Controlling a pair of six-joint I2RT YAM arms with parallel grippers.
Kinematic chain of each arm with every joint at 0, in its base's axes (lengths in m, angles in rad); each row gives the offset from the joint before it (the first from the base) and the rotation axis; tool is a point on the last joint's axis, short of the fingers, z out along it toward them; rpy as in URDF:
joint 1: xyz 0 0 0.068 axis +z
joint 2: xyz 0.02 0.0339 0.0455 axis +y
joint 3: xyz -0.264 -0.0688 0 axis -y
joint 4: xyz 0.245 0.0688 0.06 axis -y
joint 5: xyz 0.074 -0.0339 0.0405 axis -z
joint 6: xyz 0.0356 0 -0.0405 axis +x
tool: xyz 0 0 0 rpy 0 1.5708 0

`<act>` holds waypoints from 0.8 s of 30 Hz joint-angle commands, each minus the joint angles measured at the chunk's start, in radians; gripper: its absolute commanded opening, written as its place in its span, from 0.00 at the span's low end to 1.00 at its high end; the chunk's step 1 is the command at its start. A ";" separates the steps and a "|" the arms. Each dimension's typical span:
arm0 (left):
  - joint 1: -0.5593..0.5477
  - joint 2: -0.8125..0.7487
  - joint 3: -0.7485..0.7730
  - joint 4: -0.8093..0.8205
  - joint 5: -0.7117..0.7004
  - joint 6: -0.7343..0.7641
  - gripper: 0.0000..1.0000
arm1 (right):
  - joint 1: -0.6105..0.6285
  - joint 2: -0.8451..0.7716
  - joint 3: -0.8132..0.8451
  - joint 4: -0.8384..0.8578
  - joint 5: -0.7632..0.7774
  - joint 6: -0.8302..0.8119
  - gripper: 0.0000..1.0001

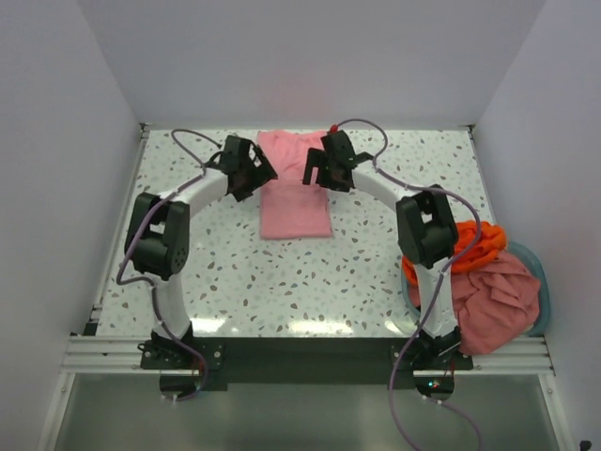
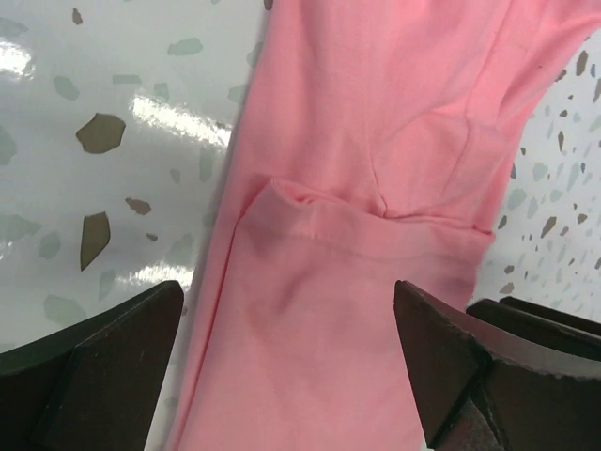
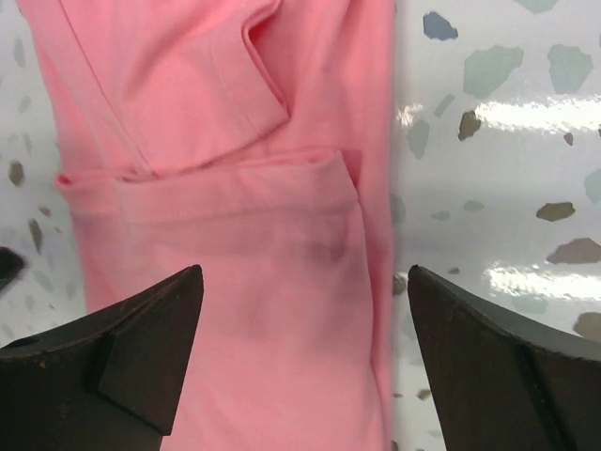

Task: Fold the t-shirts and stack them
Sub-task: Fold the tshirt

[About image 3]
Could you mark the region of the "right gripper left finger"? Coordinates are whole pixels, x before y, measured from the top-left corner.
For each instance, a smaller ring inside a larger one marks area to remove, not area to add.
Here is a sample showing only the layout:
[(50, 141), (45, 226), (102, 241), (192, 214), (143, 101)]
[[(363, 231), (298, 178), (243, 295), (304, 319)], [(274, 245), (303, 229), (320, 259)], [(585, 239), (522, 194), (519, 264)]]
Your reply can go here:
[(160, 449), (175, 423), (203, 294), (193, 265), (4, 346), (2, 449)]

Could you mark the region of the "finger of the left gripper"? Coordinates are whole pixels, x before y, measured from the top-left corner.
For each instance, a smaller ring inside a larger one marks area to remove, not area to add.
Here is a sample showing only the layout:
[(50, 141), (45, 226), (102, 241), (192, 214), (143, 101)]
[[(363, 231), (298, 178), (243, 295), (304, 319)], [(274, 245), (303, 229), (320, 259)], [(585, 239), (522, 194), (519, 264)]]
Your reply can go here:
[(0, 248), (0, 289), (13, 283), (24, 269), (24, 259), (13, 250)]

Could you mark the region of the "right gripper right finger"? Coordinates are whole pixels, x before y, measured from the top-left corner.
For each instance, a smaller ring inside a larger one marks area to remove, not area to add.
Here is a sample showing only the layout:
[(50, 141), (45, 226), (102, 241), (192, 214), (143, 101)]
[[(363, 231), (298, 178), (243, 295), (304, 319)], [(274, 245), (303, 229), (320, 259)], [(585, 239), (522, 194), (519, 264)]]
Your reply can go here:
[(408, 300), (449, 450), (597, 450), (600, 346), (421, 266)]

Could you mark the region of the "light pink t shirt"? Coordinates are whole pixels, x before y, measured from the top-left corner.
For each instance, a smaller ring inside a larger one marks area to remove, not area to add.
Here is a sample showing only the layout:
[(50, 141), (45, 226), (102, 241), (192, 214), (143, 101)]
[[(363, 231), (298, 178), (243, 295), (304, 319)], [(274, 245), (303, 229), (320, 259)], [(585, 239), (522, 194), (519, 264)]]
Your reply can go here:
[(22, 1), (90, 310), (199, 265), (168, 450), (388, 450), (391, 1)]

